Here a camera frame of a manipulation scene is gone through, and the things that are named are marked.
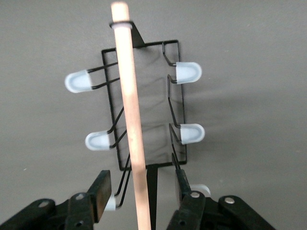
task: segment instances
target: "wooden dowel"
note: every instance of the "wooden dowel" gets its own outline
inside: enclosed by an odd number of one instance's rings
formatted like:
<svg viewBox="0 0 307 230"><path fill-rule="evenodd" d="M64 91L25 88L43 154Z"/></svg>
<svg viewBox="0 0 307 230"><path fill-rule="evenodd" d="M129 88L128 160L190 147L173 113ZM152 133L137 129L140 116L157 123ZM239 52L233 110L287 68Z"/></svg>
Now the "wooden dowel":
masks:
<svg viewBox="0 0 307 230"><path fill-rule="evenodd" d="M111 5L111 9L113 22L130 20L129 9L125 2L114 2ZM129 24L116 24L113 29L118 57L121 92L125 109L138 228L139 230L150 230L146 166L131 29Z"/></svg>

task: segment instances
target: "gray background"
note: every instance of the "gray background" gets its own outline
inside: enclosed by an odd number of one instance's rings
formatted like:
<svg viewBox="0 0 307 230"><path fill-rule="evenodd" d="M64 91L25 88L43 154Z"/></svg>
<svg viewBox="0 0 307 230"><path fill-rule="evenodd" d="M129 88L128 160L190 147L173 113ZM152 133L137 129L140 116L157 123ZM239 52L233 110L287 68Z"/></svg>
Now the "gray background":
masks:
<svg viewBox="0 0 307 230"><path fill-rule="evenodd" d="M84 145L88 133L110 127L106 90L64 87L67 74L100 66L100 50L115 46L110 3L0 1L0 222L33 200L59 204L86 191L102 169L111 170L117 188L115 151ZM279 230L306 229L307 2L128 4L146 42L178 39L182 60L203 68L198 82L185 85L188 122L206 129L204 141L189 145L189 182L206 184L215 200L240 196ZM136 57L144 127L169 113L155 104L150 110L148 102L165 96L142 88L169 69L162 61L154 68L161 54L151 54ZM173 167L159 170L157 229L177 208L174 180ZM105 213L95 229L136 228L130 182L123 208Z"/></svg>

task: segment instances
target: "white plastic cap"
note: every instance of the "white plastic cap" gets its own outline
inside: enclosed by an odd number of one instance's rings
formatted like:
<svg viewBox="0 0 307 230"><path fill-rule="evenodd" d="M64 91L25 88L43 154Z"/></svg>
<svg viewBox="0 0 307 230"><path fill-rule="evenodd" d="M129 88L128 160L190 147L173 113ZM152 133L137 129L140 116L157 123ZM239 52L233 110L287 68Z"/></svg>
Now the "white plastic cap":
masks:
<svg viewBox="0 0 307 230"><path fill-rule="evenodd" d="M115 211L116 210L116 199L114 197L114 194L111 194L106 207L105 207L105 211Z"/></svg>
<svg viewBox="0 0 307 230"><path fill-rule="evenodd" d="M110 140L107 131L90 133L85 139L85 145L89 150L110 150Z"/></svg>
<svg viewBox="0 0 307 230"><path fill-rule="evenodd" d="M87 70L67 75L65 86L70 92L85 92L92 90L92 82Z"/></svg>
<svg viewBox="0 0 307 230"><path fill-rule="evenodd" d="M176 62L177 84L195 82L201 74L201 66L195 62Z"/></svg>
<svg viewBox="0 0 307 230"><path fill-rule="evenodd" d="M200 142L205 137L205 130L199 124L180 124L181 143L191 144Z"/></svg>
<svg viewBox="0 0 307 230"><path fill-rule="evenodd" d="M211 192L208 186L204 184L190 184L190 188L193 191L199 191L205 195L205 197L211 197Z"/></svg>

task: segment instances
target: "black wire frame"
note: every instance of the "black wire frame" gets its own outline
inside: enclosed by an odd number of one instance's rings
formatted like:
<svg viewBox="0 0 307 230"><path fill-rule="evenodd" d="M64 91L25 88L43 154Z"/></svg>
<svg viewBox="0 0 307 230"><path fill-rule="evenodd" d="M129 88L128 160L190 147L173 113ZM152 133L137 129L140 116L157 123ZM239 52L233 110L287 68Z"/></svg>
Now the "black wire frame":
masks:
<svg viewBox="0 0 307 230"><path fill-rule="evenodd" d="M141 49L144 47L149 47L149 46L161 46L164 47L167 44L177 44L177 50L178 50L178 61L181 61L181 56L180 56L180 49L179 49L179 41L178 40L168 40L168 41L159 41L159 42L151 42L151 43L144 43L142 46L137 46L137 49ZM115 52L116 53L116 48L110 48L110 49L104 49L101 51L102 54L102 62L105 65L109 65L107 60L107 54ZM109 79L109 73L108 73L108 68L104 69L105 71L105 77L106 77L106 82L110 81ZM111 112L111 119L112 123L115 122L116 116L114 112L114 103L113 103L113 92L111 88L111 84L107 84L107 93L108 93L108 98L109 98L109 105L110 105L110 112ZM183 123L186 123L186 114L185 114L185 105L184 105L184 87L183 84L180 85L181 87L181 98L182 98L182 114L183 114ZM117 132L117 127L115 126L114 128L114 139L115 141L118 140L118 132ZM179 164L187 164L188 162L188 151L187 151L187 145L184 145L185 149L185 159L183 161L179 161ZM117 159L118 159L118 167L121 171L125 170L125 166L122 164L122 157L120 153L120 143L116 145L116 151L117 151ZM167 167L167 166L172 166L172 162L165 162L165 163L159 163L159 164L152 164L155 167L161 168L161 167Z"/></svg>

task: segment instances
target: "rounded wooden tip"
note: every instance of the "rounded wooden tip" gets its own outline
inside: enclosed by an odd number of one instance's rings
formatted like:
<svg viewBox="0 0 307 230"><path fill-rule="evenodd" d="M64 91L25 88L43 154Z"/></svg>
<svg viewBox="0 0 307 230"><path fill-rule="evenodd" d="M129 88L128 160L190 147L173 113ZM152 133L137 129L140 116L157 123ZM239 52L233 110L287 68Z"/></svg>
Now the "rounded wooden tip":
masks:
<svg viewBox="0 0 307 230"><path fill-rule="evenodd" d="M124 1L116 1L111 4L113 22L129 21L128 5Z"/></svg>

